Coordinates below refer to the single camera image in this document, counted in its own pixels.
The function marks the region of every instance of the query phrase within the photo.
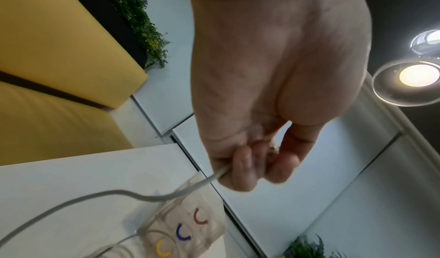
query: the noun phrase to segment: white surface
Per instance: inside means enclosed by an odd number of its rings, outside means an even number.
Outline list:
[[[2,166],[0,237],[72,198],[118,188],[170,193],[195,173],[177,144]],[[19,234],[0,257],[81,258],[133,234],[156,208],[123,196],[79,203]],[[224,258],[223,239],[203,257]]]
[[[118,109],[106,109],[133,148],[166,144],[132,98]]]
[[[134,98],[161,134],[190,116],[190,65],[194,22],[189,0],[148,0],[147,13],[171,42],[165,68],[147,69],[148,80]]]
[[[440,175],[401,137],[307,230],[356,258],[437,258]]]
[[[279,145],[287,126],[278,133]],[[191,117],[173,130],[205,175],[208,156]],[[214,187],[249,235],[269,257],[278,257],[353,181],[397,133],[376,103],[361,92],[354,106],[322,130],[318,142],[283,185],[260,181],[251,193]]]

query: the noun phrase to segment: transparent plastic container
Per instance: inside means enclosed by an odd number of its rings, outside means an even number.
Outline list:
[[[203,173],[198,172],[179,189],[203,179]],[[211,185],[167,202],[137,231],[147,257],[156,258],[197,258],[225,232],[223,201]]]

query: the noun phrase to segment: yellow panel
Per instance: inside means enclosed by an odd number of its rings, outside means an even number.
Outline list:
[[[0,82],[0,165],[130,148],[107,112]]]
[[[0,0],[0,71],[112,108],[147,79],[78,0]]]

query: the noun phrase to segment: hand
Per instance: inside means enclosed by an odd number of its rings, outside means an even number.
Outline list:
[[[285,182],[359,92],[371,40],[364,0],[191,3],[192,104],[214,171],[232,163],[220,183],[245,192],[260,178]]]

